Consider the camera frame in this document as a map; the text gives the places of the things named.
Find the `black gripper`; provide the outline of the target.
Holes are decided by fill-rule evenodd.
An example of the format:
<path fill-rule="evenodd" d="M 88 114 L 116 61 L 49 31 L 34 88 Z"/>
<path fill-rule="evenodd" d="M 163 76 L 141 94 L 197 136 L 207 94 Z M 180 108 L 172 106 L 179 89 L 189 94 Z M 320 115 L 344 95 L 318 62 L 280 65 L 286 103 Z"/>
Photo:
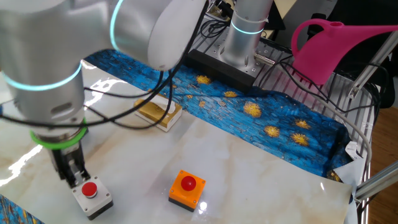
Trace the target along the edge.
<path fill-rule="evenodd" d="M 60 179 L 66 180 L 71 189 L 91 179 L 80 142 L 66 149 L 49 150 L 49 154 Z"/>

